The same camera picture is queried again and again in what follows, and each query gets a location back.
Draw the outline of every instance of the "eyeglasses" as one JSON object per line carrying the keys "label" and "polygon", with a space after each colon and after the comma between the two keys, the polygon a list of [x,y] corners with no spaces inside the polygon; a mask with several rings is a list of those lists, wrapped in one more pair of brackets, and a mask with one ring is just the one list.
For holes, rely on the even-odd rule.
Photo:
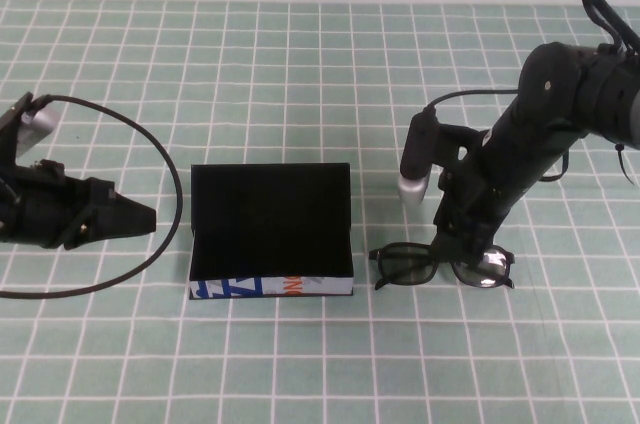
{"label": "eyeglasses", "polygon": [[[439,262],[429,255],[429,246],[411,242],[394,242],[381,249],[369,252],[369,259],[378,262],[381,278],[376,283],[378,290],[387,284],[415,286],[429,282],[436,275]],[[514,288],[509,279],[513,264],[513,254],[494,246],[485,251],[477,264],[452,262],[453,272],[460,282],[473,287],[493,288],[507,286]]]}

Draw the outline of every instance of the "black box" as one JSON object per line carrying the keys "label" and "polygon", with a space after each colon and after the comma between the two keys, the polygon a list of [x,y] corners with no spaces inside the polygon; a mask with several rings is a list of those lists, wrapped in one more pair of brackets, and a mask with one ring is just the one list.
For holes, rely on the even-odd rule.
{"label": "black box", "polygon": [[349,164],[191,167],[192,299],[351,295]]}

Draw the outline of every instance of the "glasses lens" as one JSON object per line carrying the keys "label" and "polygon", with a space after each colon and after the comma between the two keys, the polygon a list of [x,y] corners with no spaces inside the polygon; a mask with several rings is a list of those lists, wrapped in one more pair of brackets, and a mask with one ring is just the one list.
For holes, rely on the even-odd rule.
{"label": "glasses lens", "polygon": [[502,251],[491,248],[484,253],[484,258],[477,265],[456,262],[453,268],[465,284],[475,287],[497,287],[507,279],[509,262]]}
{"label": "glasses lens", "polygon": [[433,277],[434,266],[424,247],[402,244],[382,252],[380,264],[384,276],[392,284],[411,285]]}

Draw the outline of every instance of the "cutting mat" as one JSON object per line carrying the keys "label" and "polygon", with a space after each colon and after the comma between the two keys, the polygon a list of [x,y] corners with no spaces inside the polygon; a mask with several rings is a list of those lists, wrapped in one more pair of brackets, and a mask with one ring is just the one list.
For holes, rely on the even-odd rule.
{"label": "cutting mat", "polygon": [[[640,27],[640,9],[621,9]],[[559,183],[520,202],[497,242],[515,290],[433,282],[374,291],[365,252],[428,242],[435,186],[396,197],[410,118],[460,88],[513,87],[531,49],[604,36],[579,7],[0,1],[0,100],[93,100],[144,124],[181,170],[186,210],[162,258],[91,296],[0,305],[0,415],[11,423],[638,422],[640,194],[613,146],[575,146]],[[509,97],[439,107],[487,128]],[[170,176],[154,149],[56,104],[25,156],[118,183],[158,210],[158,233],[73,252],[5,244],[5,289],[118,275],[166,234]],[[349,162],[353,297],[189,302],[193,163]],[[640,153],[625,155],[632,177]],[[309,249],[309,252],[321,252]]]}

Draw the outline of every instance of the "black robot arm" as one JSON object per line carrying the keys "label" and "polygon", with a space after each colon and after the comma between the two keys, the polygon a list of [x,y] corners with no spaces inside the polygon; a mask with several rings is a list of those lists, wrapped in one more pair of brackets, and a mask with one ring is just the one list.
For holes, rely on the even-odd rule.
{"label": "black robot arm", "polygon": [[[604,0],[583,3],[612,33],[613,44],[536,48],[516,97],[491,129],[440,124],[433,105],[412,119],[398,185],[403,201],[415,205],[432,165],[443,168],[430,250],[435,260],[481,260],[512,206],[578,139],[591,133],[619,150],[640,148],[640,39]],[[467,153],[459,160],[461,147]]]}
{"label": "black robot arm", "polygon": [[68,250],[154,232],[155,210],[121,196],[113,182],[67,177],[63,164],[46,159],[16,165],[55,128],[49,102],[27,93],[0,116],[0,241]]}

